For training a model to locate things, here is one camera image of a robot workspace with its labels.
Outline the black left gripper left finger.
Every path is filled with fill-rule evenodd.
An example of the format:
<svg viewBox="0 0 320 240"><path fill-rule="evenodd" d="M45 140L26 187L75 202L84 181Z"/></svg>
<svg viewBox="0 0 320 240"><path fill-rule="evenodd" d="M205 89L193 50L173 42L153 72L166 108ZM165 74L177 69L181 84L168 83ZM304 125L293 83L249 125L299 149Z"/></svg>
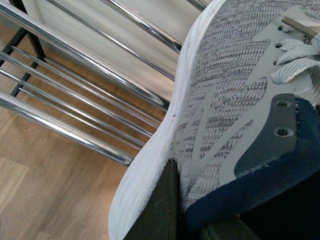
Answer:
<svg viewBox="0 0 320 240"><path fill-rule="evenodd" d="M175 240L178 219L178 169L169 159L127 240Z"/></svg>

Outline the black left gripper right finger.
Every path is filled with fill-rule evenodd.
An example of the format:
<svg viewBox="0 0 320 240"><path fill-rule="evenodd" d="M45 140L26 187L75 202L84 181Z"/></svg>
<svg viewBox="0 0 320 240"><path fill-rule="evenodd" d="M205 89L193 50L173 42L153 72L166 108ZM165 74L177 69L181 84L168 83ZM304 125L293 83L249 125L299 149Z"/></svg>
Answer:
<svg viewBox="0 0 320 240"><path fill-rule="evenodd" d="M320 173L238 218L208 225L201 240L318 240Z"/></svg>

